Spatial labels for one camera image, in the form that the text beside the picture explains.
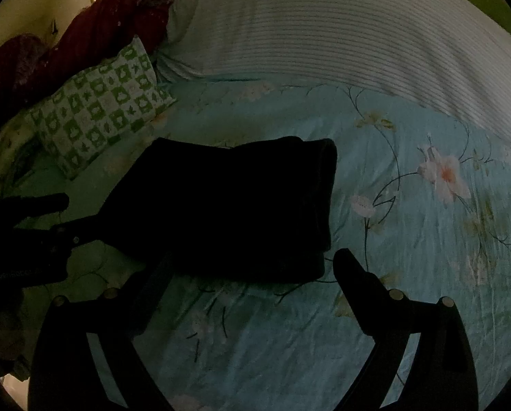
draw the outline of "green checkered pillow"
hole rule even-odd
[[[175,99],[156,86],[155,71],[135,37],[114,59],[79,72],[29,108],[46,150],[74,178],[128,130],[138,131]]]

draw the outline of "blue floral bed sheet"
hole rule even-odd
[[[169,89],[178,102],[165,119],[107,150],[74,181],[41,157],[18,192],[65,190],[71,206],[29,225],[95,213],[159,136],[213,146],[329,137],[338,150],[333,244],[322,279],[249,285],[176,277],[134,340],[177,411],[333,409],[372,348],[333,277],[330,260],[343,247],[387,288],[414,300],[455,300],[481,409],[490,403],[511,375],[511,145],[454,117],[357,87],[267,75]],[[148,196],[155,192],[151,187]],[[204,230],[195,221],[190,233]],[[238,255],[228,258],[242,263]],[[100,242],[76,249],[67,281],[27,289],[26,328],[36,335],[49,298],[95,298],[141,267]],[[416,343],[413,337],[385,404],[399,396]],[[90,344],[109,397],[123,404],[96,336]]]

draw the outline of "striped sheet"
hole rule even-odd
[[[511,36],[465,0],[176,0],[161,78],[277,72],[405,97],[511,141]]]

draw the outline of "red blanket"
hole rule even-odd
[[[51,49],[33,35],[0,47],[0,128],[79,71],[114,57],[138,35],[151,53],[166,36],[172,0],[97,0]]]

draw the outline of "black folded garment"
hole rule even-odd
[[[145,261],[246,282],[324,272],[337,151],[298,137],[226,149],[157,139],[108,196],[99,239]]]

